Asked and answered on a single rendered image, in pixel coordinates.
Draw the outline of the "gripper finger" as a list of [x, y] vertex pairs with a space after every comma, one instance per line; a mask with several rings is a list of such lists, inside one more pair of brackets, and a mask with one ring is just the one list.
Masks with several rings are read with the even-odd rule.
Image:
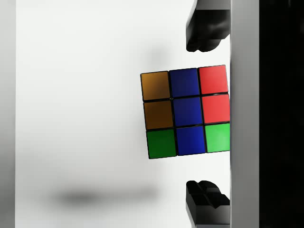
[[230, 200], [210, 181], [186, 183], [186, 210], [192, 228], [230, 228]]
[[194, 0], [186, 23], [186, 50], [209, 52], [230, 34], [230, 0]]

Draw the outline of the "puzzle cube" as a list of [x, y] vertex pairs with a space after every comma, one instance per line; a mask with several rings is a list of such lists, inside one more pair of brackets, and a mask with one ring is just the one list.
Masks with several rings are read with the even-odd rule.
[[230, 149], [230, 100], [224, 65], [142, 73], [150, 159]]

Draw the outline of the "white drawer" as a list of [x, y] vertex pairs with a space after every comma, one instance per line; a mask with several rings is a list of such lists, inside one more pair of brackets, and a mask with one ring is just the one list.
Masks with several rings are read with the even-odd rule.
[[228, 152], [149, 159], [142, 73], [228, 65], [186, 50], [194, 0], [0, 0], [0, 228], [191, 228], [186, 182], [230, 194]]

